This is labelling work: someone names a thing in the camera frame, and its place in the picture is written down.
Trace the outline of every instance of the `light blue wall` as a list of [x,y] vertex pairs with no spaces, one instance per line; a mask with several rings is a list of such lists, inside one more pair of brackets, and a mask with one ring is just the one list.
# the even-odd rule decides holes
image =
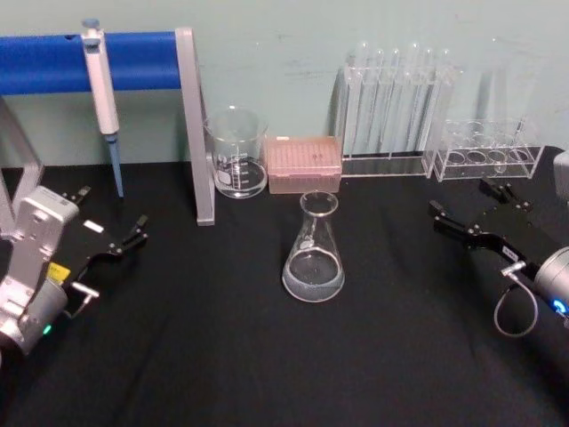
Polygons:
[[[566,0],[19,0],[3,7],[0,35],[77,33],[92,16],[107,31],[191,26],[208,111],[244,105],[287,135],[325,131],[336,70],[357,41],[448,47],[465,69],[451,117],[472,117],[479,72],[507,60],[510,115],[529,112],[543,143],[567,147],[568,13]],[[9,103],[46,164],[108,161],[88,95]],[[180,105],[175,92],[118,94],[125,163],[184,156]]]

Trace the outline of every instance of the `metal stand leg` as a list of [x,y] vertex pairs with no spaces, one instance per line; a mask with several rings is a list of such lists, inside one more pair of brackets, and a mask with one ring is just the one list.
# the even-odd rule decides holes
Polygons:
[[15,218],[20,209],[20,202],[37,187],[42,179],[44,166],[29,143],[28,138],[26,138],[20,122],[10,111],[2,97],[0,97],[0,128],[4,129],[8,141],[16,148],[24,167],[24,172],[12,202],[10,201],[4,178],[0,173],[0,232],[2,235],[5,235],[13,231]]
[[215,186],[212,160],[205,150],[202,106],[196,47],[191,28],[176,28],[176,50],[180,71],[181,96],[186,116],[189,155],[192,162],[198,225],[215,223]]

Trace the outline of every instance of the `black table surface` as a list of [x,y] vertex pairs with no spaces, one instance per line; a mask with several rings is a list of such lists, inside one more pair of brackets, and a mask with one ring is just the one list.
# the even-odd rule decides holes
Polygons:
[[[546,149],[510,180],[531,217],[569,243]],[[568,425],[569,331],[545,304],[526,338],[493,326],[506,263],[437,234],[436,199],[465,220],[494,202],[477,181],[347,179],[333,229],[346,283],[322,304],[293,299],[281,270],[301,226],[298,195],[216,197],[197,227],[189,165],[50,167],[43,185],[91,185],[83,215],[121,235],[150,217],[147,245],[83,279],[101,298],[61,317],[20,369],[4,372],[9,426]],[[13,187],[14,175],[7,174]],[[8,247],[0,246],[0,267]],[[521,298],[509,315],[530,318]]]

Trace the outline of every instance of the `conical flask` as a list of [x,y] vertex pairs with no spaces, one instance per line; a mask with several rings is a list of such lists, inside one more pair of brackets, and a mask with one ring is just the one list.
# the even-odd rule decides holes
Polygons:
[[331,216],[338,208],[334,194],[310,191],[301,197],[304,222],[283,269],[283,284],[304,302],[324,302],[344,285],[344,269],[334,242]]

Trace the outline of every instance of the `beaker rim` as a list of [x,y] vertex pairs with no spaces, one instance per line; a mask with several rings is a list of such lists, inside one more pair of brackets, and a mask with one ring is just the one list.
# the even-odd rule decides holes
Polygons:
[[[250,115],[250,117],[254,117],[257,120],[257,133],[254,136],[252,136],[251,138],[243,138],[243,139],[236,138],[236,139],[229,140],[229,139],[222,138],[220,136],[215,135],[216,132],[213,129],[212,124],[216,120],[219,120],[220,118],[222,118],[223,116],[226,116],[227,114],[235,114],[235,113],[242,113],[242,114],[245,113],[245,114]],[[235,106],[235,105],[230,105],[226,109],[224,109],[222,111],[218,111],[218,112],[212,114],[211,116],[206,117],[204,120],[204,129],[207,133],[209,133],[217,141],[244,143],[244,142],[257,141],[259,138],[261,138],[263,135],[265,135],[267,133],[268,123],[267,123],[267,120],[265,120],[259,114],[255,113],[254,111],[252,111],[250,109],[246,109],[244,107],[239,107],[239,106]]]

